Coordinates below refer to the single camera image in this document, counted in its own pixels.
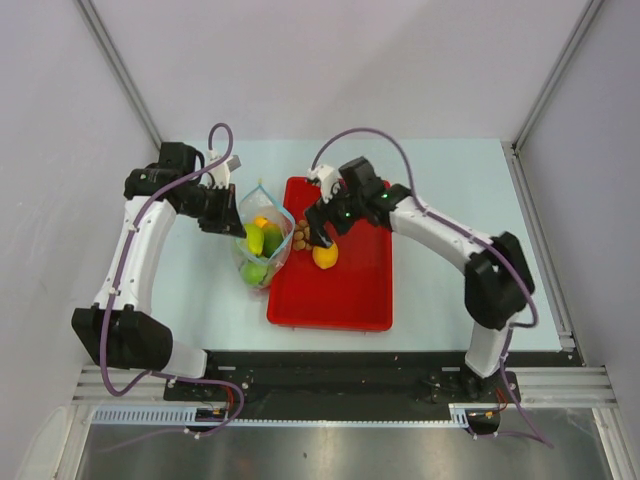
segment lime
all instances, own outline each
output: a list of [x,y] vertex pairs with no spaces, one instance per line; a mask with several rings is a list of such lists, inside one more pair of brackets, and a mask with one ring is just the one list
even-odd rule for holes
[[257,287],[267,276],[269,267],[258,263],[247,262],[240,269],[240,276],[247,285]]

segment white wall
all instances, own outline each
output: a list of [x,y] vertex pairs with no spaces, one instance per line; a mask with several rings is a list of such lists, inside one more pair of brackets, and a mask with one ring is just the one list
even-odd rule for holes
[[586,0],[97,0],[169,139],[512,140]]
[[640,445],[640,3],[605,4],[523,162],[578,340]]
[[73,2],[0,17],[0,477],[68,403],[85,361],[71,330],[112,255],[132,167],[154,149]]

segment yellow fruit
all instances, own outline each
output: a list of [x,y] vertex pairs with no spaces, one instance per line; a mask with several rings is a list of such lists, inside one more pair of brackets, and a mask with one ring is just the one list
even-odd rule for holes
[[338,261],[338,245],[334,242],[329,248],[313,247],[311,256],[321,269],[331,268]]
[[264,246],[264,233],[253,223],[245,223],[244,230],[247,232],[247,250],[254,255],[262,255],[262,247]]
[[258,215],[256,218],[253,219],[253,223],[255,223],[256,225],[258,225],[258,227],[262,228],[264,227],[267,223],[269,223],[269,220],[267,220],[264,217],[261,217],[260,215]]

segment orange fruit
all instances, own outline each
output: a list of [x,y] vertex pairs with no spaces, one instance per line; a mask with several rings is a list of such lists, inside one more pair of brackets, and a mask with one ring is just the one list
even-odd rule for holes
[[329,248],[313,247],[311,256],[321,269],[331,268],[338,262],[338,245],[333,242]]

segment yellow lemon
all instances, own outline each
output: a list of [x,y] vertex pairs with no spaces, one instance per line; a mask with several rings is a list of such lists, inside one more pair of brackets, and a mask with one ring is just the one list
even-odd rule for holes
[[338,261],[338,245],[333,242],[333,245],[329,248],[313,247],[311,256],[316,265],[321,269],[326,270],[327,268],[331,268]]
[[267,220],[266,218],[261,217],[260,215],[258,215],[256,218],[253,219],[253,223],[255,223],[258,227],[262,228],[267,223],[269,223],[269,220]]

